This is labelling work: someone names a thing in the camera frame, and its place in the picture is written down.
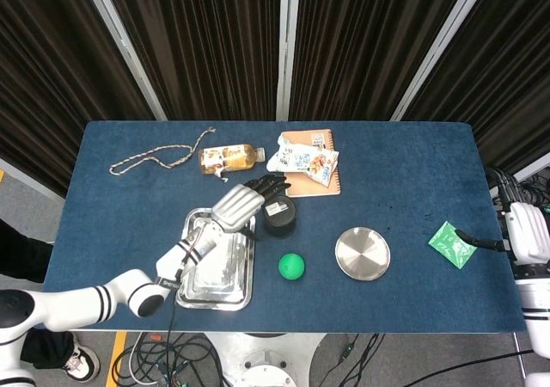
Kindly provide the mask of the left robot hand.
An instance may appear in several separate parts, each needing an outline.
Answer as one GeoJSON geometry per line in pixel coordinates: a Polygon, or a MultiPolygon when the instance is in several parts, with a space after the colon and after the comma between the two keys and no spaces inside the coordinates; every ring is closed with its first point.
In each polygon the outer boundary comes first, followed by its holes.
{"type": "Polygon", "coordinates": [[[240,232],[268,200],[290,186],[281,174],[267,174],[238,184],[211,208],[211,220],[224,233],[240,232]]]}

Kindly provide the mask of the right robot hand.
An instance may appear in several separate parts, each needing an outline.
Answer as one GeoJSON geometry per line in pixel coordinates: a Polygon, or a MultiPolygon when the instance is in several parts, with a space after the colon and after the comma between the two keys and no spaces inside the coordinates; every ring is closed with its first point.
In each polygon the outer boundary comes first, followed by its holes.
{"type": "Polygon", "coordinates": [[[506,252],[518,266],[541,264],[550,265],[550,232],[542,210],[528,203],[520,183],[513,175],[496,167],[486,167],[486,176],[493,178],[498,189],[507,242],[504,239],[478,239],[463,230],[455,229],[455,234],[466,244],[477,248],[506,252]]]}

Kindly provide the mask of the black cylindrical jar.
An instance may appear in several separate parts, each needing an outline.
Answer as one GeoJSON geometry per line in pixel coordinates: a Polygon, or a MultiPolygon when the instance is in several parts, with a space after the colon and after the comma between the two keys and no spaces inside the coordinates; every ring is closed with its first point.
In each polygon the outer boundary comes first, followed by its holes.
{"type": "Polygon", "coordinates": [[[284,195],[277,195],[267,201],[262,214],[263,226],[272,237],[287,237],[296,228],[296,206],[284,195]]]}

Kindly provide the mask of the green ball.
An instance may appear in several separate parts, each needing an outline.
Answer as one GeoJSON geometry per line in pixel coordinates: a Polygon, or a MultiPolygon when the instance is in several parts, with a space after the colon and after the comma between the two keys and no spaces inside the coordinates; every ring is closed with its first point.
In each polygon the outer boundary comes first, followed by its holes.
{"type": "Polygon", "coordinates": [[[286,280],[299,280],[305,272],[304,259],[296,253],[284,254],[278,262],[278,271],[286,280]]]}

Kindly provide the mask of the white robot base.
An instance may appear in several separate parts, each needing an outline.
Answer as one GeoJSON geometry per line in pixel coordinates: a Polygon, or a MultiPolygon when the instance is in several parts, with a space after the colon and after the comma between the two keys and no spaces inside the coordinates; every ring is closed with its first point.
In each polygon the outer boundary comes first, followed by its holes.
{"type": "Polygon", "coordinates": [[[230,387],[309,387],[323,333],[207,332],[230,387]]]}

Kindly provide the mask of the yellow tea bottle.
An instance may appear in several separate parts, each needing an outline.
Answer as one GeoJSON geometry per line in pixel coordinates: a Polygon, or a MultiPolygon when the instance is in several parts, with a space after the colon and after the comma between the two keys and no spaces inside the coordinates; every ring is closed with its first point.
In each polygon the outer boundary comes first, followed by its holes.
{"type": "Polygon", "coordinates": [[[222,181],[225,172],[251,169],[256,163],[266,160],[264,148],[254,148],[250,144],[232,144],[204,148],[199,151],[199,167],[204,175],[214,175],[222,181]]]}

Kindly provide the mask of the tan spiral notebook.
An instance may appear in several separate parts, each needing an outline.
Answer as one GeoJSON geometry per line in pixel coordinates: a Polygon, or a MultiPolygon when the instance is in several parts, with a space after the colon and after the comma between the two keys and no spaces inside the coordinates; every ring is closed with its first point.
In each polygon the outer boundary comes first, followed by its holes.
{"type": "MultiPolygon", "coordinates": [[[[303,131],[286,131],[281,135],[291,143],[307,144],[312,146],[324,146],[333,151],[333,133],[331,129],[314,129],[303,131]]],[[[291,186],[285,191],[290,198],[305,198],[316,196],[329,196],[340,194],[339,170],[334,169],[331,174],[330,182],[324,187],[319,182],[314,181],[309,176],[300,173],[285,173],[286,180],[291,186]]]]}

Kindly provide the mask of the rectangular steel tray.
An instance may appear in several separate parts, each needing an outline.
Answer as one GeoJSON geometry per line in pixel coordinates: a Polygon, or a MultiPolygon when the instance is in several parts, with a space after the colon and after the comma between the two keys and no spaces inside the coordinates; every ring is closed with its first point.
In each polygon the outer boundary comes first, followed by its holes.
{"type": "Polygon", "coordinates": [[[192,256],[199,263],[181,277],[176,302],[187,309],[241,310],[252,294],[255,219],[251,218],[243,230],[224,234],[216,247],[204,252],[205,226],[210,218],[210,208],[195,208],[186,215],[181,237],[199,239],[192,247],[192,256]]]}

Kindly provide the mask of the white crumpled snack packet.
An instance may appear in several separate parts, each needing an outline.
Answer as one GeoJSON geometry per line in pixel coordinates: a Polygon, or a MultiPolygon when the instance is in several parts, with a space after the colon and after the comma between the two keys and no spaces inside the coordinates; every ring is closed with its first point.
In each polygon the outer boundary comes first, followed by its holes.
{"type": "Polygon", "coordinates": [[[329,187],[339,157],[330,129],[282,132],[278,146],[267,162],[268,171],[303,174],[329,187]]]}

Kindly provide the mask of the green sachet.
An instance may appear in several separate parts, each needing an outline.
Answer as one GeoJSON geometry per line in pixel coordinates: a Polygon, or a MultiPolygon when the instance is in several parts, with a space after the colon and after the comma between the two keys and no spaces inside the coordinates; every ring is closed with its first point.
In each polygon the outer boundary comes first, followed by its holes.
{"type": "Polygon", "coordinates": [[[455,227],[445,221],[428,244],[452,265],[462,269],[476,251],[476,247],[462,241],[455,232],[455,227]]]}

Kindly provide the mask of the blue table cloth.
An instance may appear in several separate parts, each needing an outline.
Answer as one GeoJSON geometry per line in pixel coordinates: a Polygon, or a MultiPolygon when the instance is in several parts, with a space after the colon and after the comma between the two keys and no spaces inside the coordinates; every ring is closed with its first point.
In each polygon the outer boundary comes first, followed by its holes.
{"type": "MultiPolygon", "coordinates": [[[[209,207],[263,167],[203,175],[196,162],[166,170],[144,163],[125,175],[112,164],[158,145],[250,143],[268,154],[280,133],[306,122],[95,121],[87,125],[73,170],[44,288],[98,286],[133,268],[155,272],[179,240],[186,215],[209,207]]],[[[509,333],[522,309],[505,254],[476,251],[458,269],[429,240],[448,221],[474,237],[498,239],[498,225],[472,129],[464,123],[336,121],[341,192],[296,200],[296,228],[256,247],[253,294],[236,312],[173,310],[138,318],[126,307],[104,329],[318,333],[509,333]],[[343,273],[340,235],[353,227],[388,243],[387,272],[372,281],[343,273]],[[299,254],[300,279],[284,279],[280,258],[299,254]]]]}

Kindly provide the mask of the round steel plate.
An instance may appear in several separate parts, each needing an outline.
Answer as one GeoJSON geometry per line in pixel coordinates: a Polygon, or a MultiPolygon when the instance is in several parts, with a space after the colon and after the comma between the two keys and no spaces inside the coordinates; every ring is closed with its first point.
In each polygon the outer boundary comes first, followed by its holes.
{"type": "Polygon", "coordinates": [[[379,232],[368,227],[353,227],[343,232],[334,253],[340,270],[360,281],[379,279],[391,262],[388,243],[379,232]]]}

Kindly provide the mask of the white black sneaker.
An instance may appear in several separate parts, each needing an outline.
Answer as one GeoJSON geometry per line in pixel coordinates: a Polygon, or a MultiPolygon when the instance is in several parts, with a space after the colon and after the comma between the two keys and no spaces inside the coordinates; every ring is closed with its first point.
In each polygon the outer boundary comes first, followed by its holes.
{"type": "Polygon", "coordinates": [[[95,379],[101,369],[97,354],[83,346],[76,337],[73,337],[73,352],[62,367],[64,373],[74,381],[85,384],[95,379]]]}

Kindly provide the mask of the black trouser leg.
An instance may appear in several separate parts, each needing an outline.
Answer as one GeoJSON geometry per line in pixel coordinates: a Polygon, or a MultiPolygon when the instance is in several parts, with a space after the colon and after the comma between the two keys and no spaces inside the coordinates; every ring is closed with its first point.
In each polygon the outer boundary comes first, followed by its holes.
{"type": "Polygon", "coordinates": [[[23,343],[21,360],[36,369],[61,369],[74,352],[71,332],[30,329],[23,343]]]}
{"type": "Polygon", "coordinates": [[[22,235],[0,219],[0,274],[43,283],[53,245],[22,235]]]}

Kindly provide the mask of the white partition post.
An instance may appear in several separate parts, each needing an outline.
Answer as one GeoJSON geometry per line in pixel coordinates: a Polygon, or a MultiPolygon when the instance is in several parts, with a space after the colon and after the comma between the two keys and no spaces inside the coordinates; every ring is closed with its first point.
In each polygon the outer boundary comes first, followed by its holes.
{"type": "Polygon", "coordinates": [[[147,76],[144,66],[131,42],[125,24],[113,0],[91,0],[110,33],[120,55],[125,61],[136,85],[156,120],[166,121],[166,115],[158,96],[147,76]]]}
{"type": "Polygon", "coordinates": [[[550,167],[550,152],[536,159],[525,168],[520,169],[514,174],[514,177],[519,182],[525,181],[526,179],[528,179],[532,175],[539,173],[546,167],[550,167]]]}
{"type": "Polygon", "coordinates": [[[12,178],[22,182],[28,187],[32,188],[36,192],[43,194],[48,199],[53,200],[58,203],[64,203],[64,198],[59,194],[53,192],[50,188],[46,187],[44,184],[36,181],[31,176],[27,175],[23,171],[16,168],[14,165],[8,163],[7,161],[0,158],[0,169],[7,173],[12,178]]]}
{"type": "Polygon", "coordinates": [[[415,72],[411,82],[389,118],[390,121],[401,121],[403,119],[414,98],[422,89],[427,78],[437,65],[437,62],[443,56],[477,2],[478,0],[455,1],[455,4],[444,20],[443,25],[438,30],[429,50],[420,63],[419,68],[415,72]]]}
{"type": "Polygon", "coordinates": [[[299,0],[280,0],[276,121],[288,121],[296,51],[299,0]]]}

